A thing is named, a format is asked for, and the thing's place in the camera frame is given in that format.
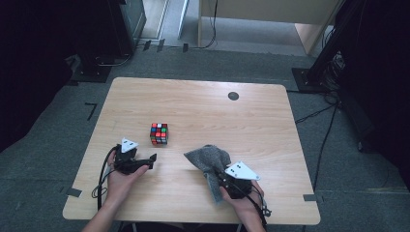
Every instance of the hand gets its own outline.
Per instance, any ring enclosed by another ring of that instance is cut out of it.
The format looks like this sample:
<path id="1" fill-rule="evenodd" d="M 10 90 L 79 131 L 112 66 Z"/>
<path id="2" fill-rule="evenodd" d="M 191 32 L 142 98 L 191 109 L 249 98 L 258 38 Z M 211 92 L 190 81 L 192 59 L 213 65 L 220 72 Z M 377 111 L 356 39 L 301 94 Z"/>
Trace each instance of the hand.
<path id="1" fill-rule="evenodd" d="M 262 188 L 257 184 L 257 182 L 251 182 L 254 185 L 254 188 L 258 189 L 263 196 L 264 192 Z M 252 188 L 252 192 L 249 194 L 249 197 L 260 207 L 262 203 L 259 198 L 259 194 L 254 188 Z M 247 228 L 248 232 L 265 231 L 262 226 L 260 216 L 249 199 L 247 199 L 246 197 L 242 199 L 232 199 L 230 198 L 228 192 L 224 187 L 220 187 L 220 192 L 222 193 L 223 200 L 233 206 L 236 215 L 238 216 L 242 224 Z"/>
<path id="2" fill-rule="evenodd" d="M 107 162 L 110 165 L 111 171 L 114 170 L 114 157 L 115 151 L 110 154 Z M 118 171 L 110 173 L 108 175 L 108 192 L 105 201 L 116 202 L 121 205 L 127 199 L 133 183 L 135 183 L 148 168 L 148 165 L 143 165 L 130 175 L 125 175 Z"/>

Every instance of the gray cloth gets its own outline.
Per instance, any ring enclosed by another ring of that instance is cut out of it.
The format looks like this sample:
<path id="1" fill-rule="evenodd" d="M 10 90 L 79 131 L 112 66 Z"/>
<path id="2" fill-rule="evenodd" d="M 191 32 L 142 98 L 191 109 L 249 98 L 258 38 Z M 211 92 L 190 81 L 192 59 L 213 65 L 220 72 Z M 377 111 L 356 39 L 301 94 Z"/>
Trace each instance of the gray cloth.
<path id="1" fill-rule="evenodd" d="M 226 165 L 231 162 L 229 154 L 217 146 L 205 145 L 184 155 L 195 167 L 203 171 L 212 196 L 215 202 L 219 204 L 223 199 L 220 194 L 220 184 L 216 171 L 222 172 Z"/>

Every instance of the wooden tabletop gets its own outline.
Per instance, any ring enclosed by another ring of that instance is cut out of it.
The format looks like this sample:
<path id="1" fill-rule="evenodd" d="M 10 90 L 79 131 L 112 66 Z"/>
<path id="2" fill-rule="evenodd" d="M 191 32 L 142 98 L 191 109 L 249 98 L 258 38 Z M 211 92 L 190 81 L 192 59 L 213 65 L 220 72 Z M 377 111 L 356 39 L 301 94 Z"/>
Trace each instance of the wooden tabletop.
<path id="1" fill-rule="evenodd" d="M 236 101 L 230 92 L 239 95 Z M 168 144 L 153 146 L 152 123 L 167 123 Z M 119 220 L 239 222 L 225 202 L 216 205 L 202 172 L 184 153 L 213 144 L 243 161 L 261 180 L 269 224 L 317 224 L 320 216 L 285 88 L 247 84 L 152 78 L 116 78 L 73 183 L 63 215 L 90 219 L 91 197 L 107 152 L 126 137 L 139 143 L 137 158 L 157 153 L 154 169 L 138 179 L 117 215 Z"/>

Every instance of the desk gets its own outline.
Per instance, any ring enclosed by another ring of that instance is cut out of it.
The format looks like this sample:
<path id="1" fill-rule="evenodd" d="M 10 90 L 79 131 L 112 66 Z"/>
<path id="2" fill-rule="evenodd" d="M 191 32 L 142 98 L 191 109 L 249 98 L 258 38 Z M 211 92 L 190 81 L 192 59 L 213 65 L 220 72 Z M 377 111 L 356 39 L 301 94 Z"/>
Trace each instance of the desk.
<path id="1" fill-rule="evenodd" d="M 228 93 L 236 92 L 232 101 Z M 152 123 L 167 123 L 166 146 L 153 146 Z M 286 91 L 281 85 L 148 78 L 116 78 L 79 167 L 63 215 L 90 219 L 91 197 L 104 157 L 125 136 L 139 143 L 137 157 L 154 153 L 154 169 L 141 177 L 116 216 L 125 221 L 237 223 L 232 208 L 216 205 L 200 170 L 184 153 L 214 144 L 259 176 L 273 215 L 270 224 L 317 224 L 316 202 Z"/>
<path id="2" fill-rule="evenodd" d="M 199 0 L 198 46 L 201 46 L 201 17 L 214 17 L 216 1 Z M 311 54 L 343 2 L 344 0 L 219 0 L 217 17 L 295 23 L 305 52 Z"/>

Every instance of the colorful puzzle cube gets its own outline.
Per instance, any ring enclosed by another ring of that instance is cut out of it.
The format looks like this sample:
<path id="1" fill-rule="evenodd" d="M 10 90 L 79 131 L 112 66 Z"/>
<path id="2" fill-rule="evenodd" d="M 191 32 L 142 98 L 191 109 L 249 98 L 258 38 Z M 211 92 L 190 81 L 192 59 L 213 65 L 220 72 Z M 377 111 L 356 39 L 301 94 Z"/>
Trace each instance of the colorful puzzle cube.
<path id="1" fill-rule="evenodd" d="M 151 142 L 156 144 L 167 144 L 168 143 L 168 124 L 152 124 L 151 125 Z"/>

